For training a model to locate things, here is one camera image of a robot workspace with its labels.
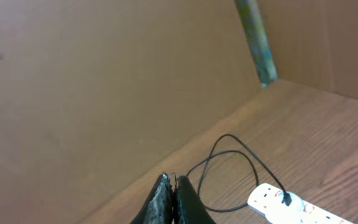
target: power cord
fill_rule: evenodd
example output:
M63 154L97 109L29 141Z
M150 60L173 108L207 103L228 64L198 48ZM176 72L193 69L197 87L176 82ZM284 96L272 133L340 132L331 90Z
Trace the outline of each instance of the power cord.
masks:
M215 147L216 145L218 144L218 142L222 139L222 138L225 138L225 137L231 137L233 139L235 139L238 143L240 143L240 145L246 149L251 155L252 157L254 157L258 162L259 164L273 177L273 179L276 181L276 183L280 186L280 188L283 190L283 193L284 193L284 198L283 198L283 201L282 203L285 203L285 205L289 206L291 204L291 197L290 197L290 194L284 189L284 186L280 183L280 181L277 179L277 177L273 174L272 171L270 171L270 169L255 155L254 152L252 152L252 150L246 145L244 144L239 138L235 137L234 135L232 134L224 134L222 135L221 137L218 138L218 140L216 140L214 146L212 147L212 150L211 152L209 153L209 156L208 158L204 159L203 161L201 161L199 164L195 165L193 168L191 168L189 170L189 172L187 173L187 177L190 175L190 173L195 169L197 168L198 166L202 165L204 162L206 163L205 166L204 166L204 170L203 170L203 173L200 177L200 181L198 182L198 188L197 188L197 194L198 196L200 196L200 190L201 190L201 184L203 183L203 180L206 176L206 168L208 166L208 163L209 163L209 160L211 160L212 158L215 158L216 156L220 156L222 154L226 154L226 153L239 153L241 154L242 156L244 156L248 162L250 163L250 165L252 166L252 170L254 171L254 175L255 175L255 181L256 181L256 187L259 185L259 179L258 179L258 174L255 170L255 167L254 167L254 164L252 163L252 161L249 159L249 157L247 155L245 155L243 152L241 151L238 151L238 150L227 150L227 151L222 151L222 152L219 152L217 154L213 154L214 150L215 150ZM229 209L215 209L215 208L209 208L208 206L205 206L206 209L208 209L209 211L212 211L212 212L233 212L233 211L236 211L238 209L241 209L241 208L244 208L248 206L248 203L243 203L242 205L240 206L237 206L237 207L234 207L234 208L229 208Z

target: looped black cord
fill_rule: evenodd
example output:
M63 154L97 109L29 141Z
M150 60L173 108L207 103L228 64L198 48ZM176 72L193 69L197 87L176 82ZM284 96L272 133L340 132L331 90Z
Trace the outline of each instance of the looped black cord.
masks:
M221 154L226 154L226 153L230 153L230 152L231 152L231 153L234 153L234 152L235 152L235 153L239 153L239 154L241 154L241 155L243 155L243 156L245 156L245 157L247 158L247 160L248 160L249 163L251 164L252 170L254 171L254 174L255 174L256 186L259 185L258 175L257 175L257 172L256 172L256 170L255 170L255 167L254 167L252 161L249 159L249 157L248 157L247 155L245 155L243 152L237 151L237 150L227 150L227 151L219 152L219 153L213 155L213 152L214 152L214 150L215 150L216 145L217 145L218 142L219 142L222 138L224 138L224 137L232 137L232 138L235 139L238 143L240 143L240 145L241 145L242 147L244 147L244 149L246 149L246 150L252 155L252 157L254 157L254 158L259 162L259 164L273 177L273 179L276 181L276 183L277 183L277 184L280 186L280 188L283 190L284 195L289 196L289 194L287 193L287 191L284 189L284 186L280 183L280 181L277 179L277 177L274 176L274 174L272 173L272 171L270 171L270 169L255 155L254 152L251 151L251 149L250 149L247 145L245 145L239 138L235 137L235 136L232 135L232 134L224 134L224 135L222 135L221 137L219 137L219 139L216 140L214 146L212 147L212 150L211 150L211 152L209 153L209 157L206 158L206 159L204 159L203 161L201 161L199 164L195 165L195 166L194 166L193 168L191 168L191 169L189 170L189 172L187 173L186 176L188 177L188 176L190 175L191 171L193 171L195 168L197 168L198 166L200 166L200 165L203 164L204 162L206 163L205 166L204 166L203 173L202 173L202 175L201 175L201 177L200 177L200 181L198 182L197 194L198 194L199 196L200 196L201 184L203 183L203 180L204 180L204 178L205 178L205 176L206 176L206 168L207 168L207 166L208 166L209 160L211 160L212 158L214 158L214 157L216 157L216 156L219 156L219 155L221 155ZM238 209L240 209L240 208L244 208L244 207L246 207L247 205L248 205L248 203L246 202L246 203L244 203L244 204L242 204L242 205L240 205L240 206L238 206L238 207L229 208L229 209L222 209L222 210L221 210L221 209L209 208L209 207L207 207L207 206L205 206L205 208L208 209L208 210L210 210L210 211L212 211L212 212L233 212L233 211L236 211L236 210L238 210Z

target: beige wall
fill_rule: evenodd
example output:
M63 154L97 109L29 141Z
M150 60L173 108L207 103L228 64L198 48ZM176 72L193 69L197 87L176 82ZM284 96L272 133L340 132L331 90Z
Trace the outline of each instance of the beige wall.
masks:
M0 10L0 223L77 222L260 89L232 1Z
M280 78L358 98L358 1L259 6Z

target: wooden surface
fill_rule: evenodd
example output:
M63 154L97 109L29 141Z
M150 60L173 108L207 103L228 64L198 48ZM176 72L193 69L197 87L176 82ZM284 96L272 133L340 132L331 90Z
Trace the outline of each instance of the wooden surface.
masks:
M0 224L74 223L260 90L232 1L0 1Z
M358 98L358 1L258 3L280 78Z
M282 80L194 137L80 223L129 223L161 172L186 174L224 133L248 144L286 189L358 223L358 100ZM226 139L217 151L240 148ZM257 170L261 182L275 184L261 166ZM191 175L193 185L200 172ZM254 181L244 158L222 156L211 161L201 199L214 208L239 205ZM267 223L249 208L211 215L217 223Z

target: socket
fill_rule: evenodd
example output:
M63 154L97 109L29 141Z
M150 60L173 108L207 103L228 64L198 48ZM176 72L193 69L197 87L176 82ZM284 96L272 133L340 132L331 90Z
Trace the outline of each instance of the socket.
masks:
M270 185L260 184L248 198L248 205L270 223L353 224L337 215L306 202L289 192L293 199L290 206L281 203L283 192Z

